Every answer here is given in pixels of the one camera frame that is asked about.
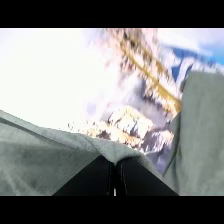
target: black pants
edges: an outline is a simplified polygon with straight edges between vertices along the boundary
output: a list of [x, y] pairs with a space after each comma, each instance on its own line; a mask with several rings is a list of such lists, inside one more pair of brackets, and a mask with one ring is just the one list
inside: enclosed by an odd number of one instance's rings
[[86, 166], [54, 196], [177, 196], [134, 158], [115, 167], [103, 156]]

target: black object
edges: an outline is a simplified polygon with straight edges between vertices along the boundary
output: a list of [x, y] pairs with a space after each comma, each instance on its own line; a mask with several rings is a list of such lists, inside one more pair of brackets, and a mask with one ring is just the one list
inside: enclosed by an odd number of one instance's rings
[[134, 158], [113, 163], [99, 156], [54, 196], [177, 196]]

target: blue sky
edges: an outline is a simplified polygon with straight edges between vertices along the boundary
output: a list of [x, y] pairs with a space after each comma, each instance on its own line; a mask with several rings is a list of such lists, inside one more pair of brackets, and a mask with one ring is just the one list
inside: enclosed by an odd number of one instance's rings
[[224, 64], [223, 28], [159, 28], [162, 43], [186, 48]]

